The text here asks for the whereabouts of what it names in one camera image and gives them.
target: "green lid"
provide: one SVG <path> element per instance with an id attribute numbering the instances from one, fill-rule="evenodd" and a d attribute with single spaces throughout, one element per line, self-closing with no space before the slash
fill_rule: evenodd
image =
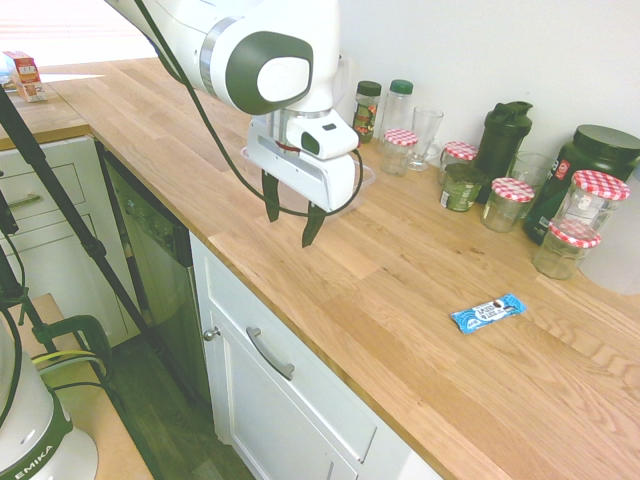
<path id="1" fill-rule="evenodd" d="M 358 82 L 358 93 L 360 95 L 366 95 L 368 97 L 379 97 L 382 92 L 382 85 L 376 82 L 370 82 L 363 80 Z"/>
<path id="2" fill-rule="evenodd" d="M 451 163 L 444 169 L 454 182 L 467 182 L 480 185 L 489 185 L 491 178 L 482 170 L 478 170 L 468 163 Z"/>
<path id="3" fill-rule="evenodd" d="M 590 156 L 624 162 L 640 156 L 640 139 L 613 128 L 598 125 L 580 125 L 573 136 L 573 143 L 586 150 Z"/>
<path id="4" fill-rule="evenodd" d="M 411 95 L 413 93 L 413 83 L 407 80 L 394 80 L 389 87 L 393 93 L 400 93 L 401 95 Z"/>
<path id="5" fill-rule="evenodd" d="M 505 137 L 526 137 L 531 131 L 527 112 L 533 107 L 527 102 L 498 103 L 487 114 L 484 126 Z"/>

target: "drinking glass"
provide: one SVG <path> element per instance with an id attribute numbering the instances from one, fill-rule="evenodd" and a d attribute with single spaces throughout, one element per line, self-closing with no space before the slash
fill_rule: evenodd
<path id="1" fill-rule="evenodd" d="M 435 139 L 444 113 L 431 107 L 416 107 L 413 109 L 413 123 L 411 130 L 418 136 L 418 143 L 409 152 L 408 166 L 411 170 L 426 170 L 429 147 Z"/>
<path id="2" fill-rule="evenodd" d="M 518 152 L 511 162 L 507 177 L 523 181 L 533 188 L 534 193 L 533 200 L 522 209 L 519 218 L 524 218 L 531 209 L 535 195 L 538 195 L 544 182 L 549 178 L 553 162 L 553 158 L 536 152 Z"/>

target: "dishwasher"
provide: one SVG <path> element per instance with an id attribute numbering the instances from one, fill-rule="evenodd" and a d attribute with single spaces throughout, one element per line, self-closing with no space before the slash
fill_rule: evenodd
<path id="1" fill-rule="evenodd" d="M 169 351 L 185 396 L 211 403 L 189 230 L 111 152 L 98 151 L 142 316 Z"/>

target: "black container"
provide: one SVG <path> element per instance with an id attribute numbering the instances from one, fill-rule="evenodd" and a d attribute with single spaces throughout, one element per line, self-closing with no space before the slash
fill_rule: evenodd
<path id="1" fill-rule="evenodd" d="M 531 119 L 527 117 L 531 107 L 527 102 L 498 103 L 487 114 L 474 166 L 489 176 L 489 185 L 482 187 L 476 202 L 486 203 L 491 181 L 507 173 L 522 139 L 531 131 Z"/>
<path id="2" fill-rule="evenodd" d="M 640 161 L 640 139 L 613 128 L 580 125 L 564 144 L 551 176 L 525 219 L 524 230 L 541 244 L 577 170 L 598 170 L 626 181 Z"/>

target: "red label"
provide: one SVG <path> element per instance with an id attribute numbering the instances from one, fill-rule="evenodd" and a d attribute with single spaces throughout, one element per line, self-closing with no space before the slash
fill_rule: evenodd
<path id="1" fill-rule="evenodd" d="M 558 178 L 558 180 L 562 180 L 564 178 L 564 176 L 567 174 L 567 172 L 569 171 L 569 167 L 571 166 L 571 164 L 569 162 L 567 162 L 566 160 L 563 160 L 560 162 L 560 165 L 558 165 L 558 169 L 556 170 L 556 178 Z"/>

